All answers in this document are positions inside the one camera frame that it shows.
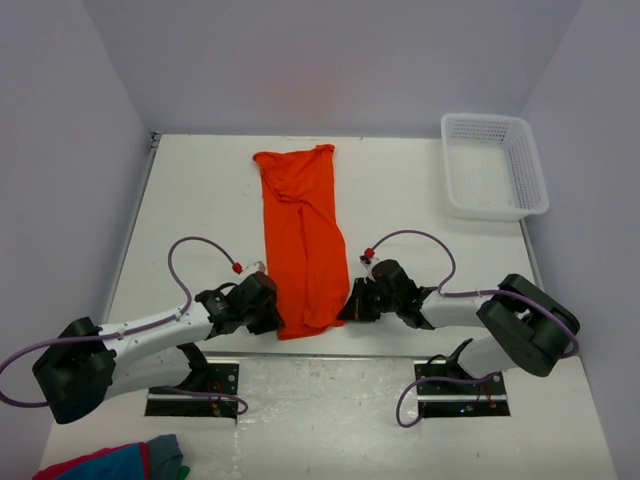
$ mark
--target white table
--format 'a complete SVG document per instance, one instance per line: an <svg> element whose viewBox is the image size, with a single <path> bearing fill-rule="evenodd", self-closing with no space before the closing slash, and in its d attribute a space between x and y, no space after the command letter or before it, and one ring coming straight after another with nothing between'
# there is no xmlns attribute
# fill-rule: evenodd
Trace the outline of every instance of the white table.
<svg viewBox="0 0 640 480"><path fill-rule="evenodd" d="M165 135L142 201L110 323L177 306L182 292L166 267L171 244L185 235L221 243L243 264L265 258L262 188L252 160L261 150L304 150L336 145L337 220L346 244L351 281L364 276L358 257L392 230L416 228L440 237L453 250L458 274L451 289L495 287L508 273L532 279L520 225L457 220L444 213L440 142L424 139L302 138ZM395 258L416 283L431 286L449 270L438 245L422 237L395 237L378 249ZM234 280L216 250L197 243L176 251L176 268L192 291ZM390 315L369 325L349 324L316 337L281 342L240 329L202 348L217 352L430 356L450 353L482 336L477 328L415 331Z"/></svg>
<svg viewBox="0 0 640 480"><path fill-rule="evenodd" d="M148 315L182 300L166 273L165 256L183 235L215 239L243 263L264 258L259 174L251 156L319 143L337 147L337 216L352 278L362 274L357 257L366 246L407 227L435 233L451 246L459 261L451 288L495 285L509 272L531 278L518 224L469 222L441 213L438 141L166 135L109 321ZM398 239L379 253L396 258L425 285L435 284L448 268L437 246L421 238ZM194 291L232 275L224 259L204 245L185 245L176 264ZM71 425L54 425L42 465L176 433L193 480L614 480L577 358L560 362L546 379L507 372L511 417L432 419L410 430L395 424L394 408L413 380L412 361L353 358L448 353L481 332L416 332L387 318L288 342L272 334L220 337L203 348L253 355L240 359L239 392L250 410L237 426L226 419L146 418L145 392L134 392ZM264 353L301 357L261 357ZM314 354L351 359L308 357ZM409 396L403 415L415 413L415 397Z"/></svg>

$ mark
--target orange t-shirt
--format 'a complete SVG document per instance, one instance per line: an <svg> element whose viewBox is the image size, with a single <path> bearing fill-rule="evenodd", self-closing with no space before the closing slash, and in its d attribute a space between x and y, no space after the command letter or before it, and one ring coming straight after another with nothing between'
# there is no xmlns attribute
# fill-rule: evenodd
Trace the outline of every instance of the orange t-shirt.
<svg viewBox="0 0 640 480"><path fill-rule="evenodd" d="M281 340L322 333L349 293L342 233L336 224L333 145L259 152L269 276L285 326Z"/></svg>

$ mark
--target purple cable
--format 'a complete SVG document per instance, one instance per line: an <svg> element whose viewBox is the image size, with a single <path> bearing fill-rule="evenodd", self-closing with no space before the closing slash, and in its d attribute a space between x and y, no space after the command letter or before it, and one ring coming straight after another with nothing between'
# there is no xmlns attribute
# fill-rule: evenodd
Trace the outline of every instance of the purple cable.
<svg viewBox="0 0 640 480"><path fill-rule="evenodd" d="M457 266L456 266L456 259L453 256L453 252L451 251L451 249L449 247L447 247L447 245L442 240L440 240L438 237L436 237L435 235L432 235L432 234L427 233L427 232L423 232L421 230L411 230L411 229L396 230L395 232L391 232L390 234L385 235L380 240L378 240L373 245L373 247L371 247L371 249L375 250L380 245L382 245L382 243L384 243L386 240L388 240L391 237L395 237L396 235L408 234L408 233L409 234L414 234L414 235L421 235L423 237L430 238L431 240L436 242L438 245L440 245L442 247L442 249L447 253L447 256L449 257L449 260L451 261L451 271L438 284L437 291L438 291L438 293L440 295L442 295L443 297L448 297L448 298L465 298L465 297L478 297L478 296L486 296L486 295L503 295L505 297L511 297L511 298L516 299L516 300L519 300L520 302L522 302L525 305L527 305L529 308L537 310L539 313L541 313L542 315L547 317L549 320L551 320L553 323L555 323L555 325L567 336L567 338L571 342L571 350L568 353L565 353L562 356L562 358L572 357L572 356L578 354L578 352L580 351L580 344L579 344L578 339L576 338L575 334L564 323L562 323L562 321L558 317L556 317L553 313L551 313L549 310L544 308L539 303L534 302L533 300L525 297L524 295L520 295L519 293L515 293L515 292L510 292L508 290L498 290L498 289L478 290L478 291L469 291L469 292L446 292L446 293L443 292L442 288L456 274ZM419 380L416 380L415 382L411 383L410 385L407 386L407 388L404 389L404 391L400 395L400 398L398 399L398 403L396 405L396 421L398 422L398 425L400 425L401 427L410 428L410 427L413 427L414 425L416 425L420 420L422 420L422 415L418 415L418 417L416 417L414 420L412 420L409 423L403 423L402 420L400 420L400 408L402 407L402 402L404 401L404 399L407 396L407 394L411 391L411 389L416 387L416 386L418 386L418 385L422 385L423 383L427 383L427 382L449 382L449 383L457 383L457 384L462 384L462 385L476 385L478 383L484 383L485 381L490 379L492 376L493 376L493 373L489 374L489 375L487 375L487 376L485 376L483 378L479 378L479 379L475 379L474 378L474 379L469 379L469 380L463 380L463 379L451 378L451 377L427 377L427 378L421 378Z"/></svg>
<svg viewBox="0 0 640 480"><path fill-rule="evenodd" d="M469 380L464 380L462 378L453 378L453 377L426 377L426 378L420 378L415 382L411 382L402 391L402 393L400 394L400 398L398 398L398 403L396 404L396 422L398 422L398 425L400 425L402 428L411 428L417 425L418 422L420 422L420 420L422 420L423 415L421 413L419 413L418 416L413 420L411 420L409 423L403 423L402 420L400 420L400 408L402 407L404 398L407 396L407 394L411 391L412 388L417 387L418 385L422 385L423 383L429 383L429 382L448 382L448 383L456 383L458 385L477 385L478 383L485 383L491 380L493 378L493 375L494 375L493 373L490 373L489 375L486 375L482 378L472 378Z"/></svg>
<svg viewBox="0 0 640 480"><path fill-rule="evenodd" d="M227 258L227 260L229 260L231 265L235 264L235 261L233 260L231 255L229 255L229 253L227 253L227 251L224 248L222 248L217 243L209 240L208 238L197 237L197 236L188 236L188 237L183 237L183 238L179 239L178 241L176 241L171 246L171 248L169 249L169 253L167 254L167 265L169 267L169 273L171 274L171 277L175 280L175 282L178 284L180 289L184 292L185 296L187 297L184 306L182 308L180 308L180 313L181 314L185 313L189 309L189 307L191 306L191 303L193 301L193 297L191 295L191 292L189 291L189 289L185 285L185 283L180 279L180 277L176 273L176 270L175 270L175 268L173 266L173 254L175 252L175 249L180 244L182 244L184 242L188 242L188 241L198 241L198 242L203 242L203 243L206 243L208 245L211 245L212 247L217 248L220 251L220 253L222 253ZM136 334L136 333L141 333L141 332L150 330L152 328L156 328L156 327L159 327L161 325L164 325L165 323L171 322L171 321L175 320L175 318L176 318L175 315L169 315L168 317L161 318L160 320L156 320L155 322L149 323L147 325L142 325L142 326L139 326L139 327L130 328L128 330L125 330L123 335L127 336L127 335L133 335L133 334ZM7 369L7 367L9 365L11 365L13 362L15 362L19 358L21 358L21 357L23 357L23 356L25 356L25 355L27 355L27 354L35 351L35 350L39 350L41 348L57 346L57 345L73 345L73 344L78 344L78 343L102 342L102 341L105 341L105 340L113 340L114 338L118 338L119 336L120 336L120 334L118 332L114 332L114 333L110 333L108 335L92 335L92 336L87 336L87 337L56 338L56 339L53 339L53 340L46 340L44 342L36 343L36 344L31 345L29 347L23 348L22 350L14 353L13 355L9 356L6 360L4 360L2 363L0 363L0 376ZM185 394L196 395L196 396L211 396L210 392L190 392L188 390L181 390L181 389L174 388L174 387L163 387L163 388L165 388L166 390L169 390L169 391L173 391L175 393L185 393ZM234 400L234 401L242 404L245 408L244 408L244 410L239 411L238 415L242 415L249 408L249 405L247 404L247 402L245 402L243 399L241 399L240 397L237 397L235 395L230 395L230 394L226 394L226 393L224 393L224 394L220 393L220 394L216 394L215 396L216 397L229 398L231 400ZM6 403L7 405L10 405L12 407L19 407L19 408L41 408L41 407L48 406L47 402L22 402L20 400L14 400L12 398L7 397L2 391L0 391L0 402Z"/></svg>

